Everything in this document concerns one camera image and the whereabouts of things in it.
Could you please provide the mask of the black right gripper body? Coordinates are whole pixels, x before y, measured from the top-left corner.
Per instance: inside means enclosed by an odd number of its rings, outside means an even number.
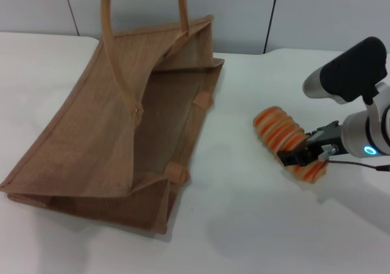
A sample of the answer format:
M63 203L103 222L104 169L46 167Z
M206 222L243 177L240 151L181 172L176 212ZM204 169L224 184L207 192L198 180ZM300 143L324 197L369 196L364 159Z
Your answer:
M342 143L342 126L338 121L319 127L319 136L314 141L305 141L304 151L307 153L307 164L314 161L326 162L332 156L346 154Z

